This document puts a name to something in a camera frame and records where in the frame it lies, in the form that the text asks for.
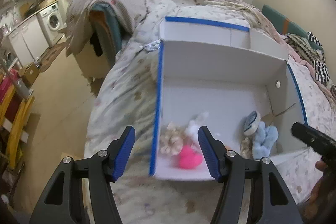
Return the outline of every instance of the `pink plush toy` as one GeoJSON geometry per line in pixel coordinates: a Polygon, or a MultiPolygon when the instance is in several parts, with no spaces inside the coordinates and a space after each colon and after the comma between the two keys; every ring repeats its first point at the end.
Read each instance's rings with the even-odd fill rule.
{"type": "Polygon", "coordinates": [[[178,166],[182,169],[194,169],[203,161],[203,155],[193,150],[189,145],[183,145],[178,156],[178,166]]]}

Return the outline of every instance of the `tile floor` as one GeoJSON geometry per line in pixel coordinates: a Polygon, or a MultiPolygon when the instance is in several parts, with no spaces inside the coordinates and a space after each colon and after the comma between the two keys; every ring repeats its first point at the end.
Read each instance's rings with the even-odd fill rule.
{"type": "Polygon", "coordinates": [[[32,86],[35,102],[26,131],[26,163],[14,208],[31,213],[53,171],[66,153],[83,157],[87,124],[95,99],[73,55],[63,50],[32,86]]]}

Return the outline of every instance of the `rug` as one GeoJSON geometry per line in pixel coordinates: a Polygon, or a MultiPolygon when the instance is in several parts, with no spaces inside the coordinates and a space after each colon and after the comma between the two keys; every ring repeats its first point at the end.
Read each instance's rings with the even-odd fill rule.
{"type": "Polygon", "coordinates": [[[45,72],[50,67],[51,63],[54,62],[56,57],[61,53],[65,46],[66,42],[57,43],[46,50],[46,52],[41,57],[40,72],[45,72]]]}

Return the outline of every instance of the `cardboard box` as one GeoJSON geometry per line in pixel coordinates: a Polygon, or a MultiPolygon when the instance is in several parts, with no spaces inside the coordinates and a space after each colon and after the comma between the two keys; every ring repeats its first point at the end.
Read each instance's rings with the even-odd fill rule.
{"type": "Polygon", "coordinates": [[[184,28],[176,31],[178,21],[174,28],[170,28],[171,23],[166,20],[160,26],[163,42],[150,175],[168,180],[213,179],[205,161],[196,169],[184,170],[176,167],[173,157],[159,152],[161,130],[170,122],[186,126],[204,111],[209,112],[204,125],[214,138],[238,153],[243,124],[254,110],[261,116],[279,114],[274,120],[279,138],[270,157],[274,164],[305,151],[306,145],[291,135],[292,124],[307,123],[307,119],[286,49],[262,33],[239,30],[233,24],[184,21],[181,24],[189,24],[188,32],[184,32],[184,28]]]}
{"type": "Polygon", "coordinates": [[[39,76],[40,71],[34,63],[31,63],[29,66],[20,69],[18,73],[25,85],[30,88],[39,76]]]}

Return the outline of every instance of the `screw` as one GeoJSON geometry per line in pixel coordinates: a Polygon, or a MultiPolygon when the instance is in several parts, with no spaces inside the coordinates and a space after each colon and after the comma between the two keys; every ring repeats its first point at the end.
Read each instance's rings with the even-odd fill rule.
{"type": "Polygon", "coordinates": [[[107,151],[106,150],[100,150],[99,152],[98,152],[98,156],[99,157],[105,157],[107,155],[107,151]]]}
{"type": "Polygon", "coordinates": [[[228,152],[226,152],[226,155],[227,155],[228,157],[233,158],[234,156],[236,156],[236,152],[234,152],[234,151],[232,151],[232,150],[229,150],[228,152]]]}
{"type": "Polygon", "coordinates": [[[262,159],[262,162],[265,163],[265,164],[270,164],[271,163],[271,160],[269,158],[263,158],[262,159]]]}
{"type": "Polygon", "coordinates": [[[70,158],[70,157],[65,157],[62,161],[63,161],[65,164],[68,164],[68,163],[71,161],[71,158],[70,158]]]}

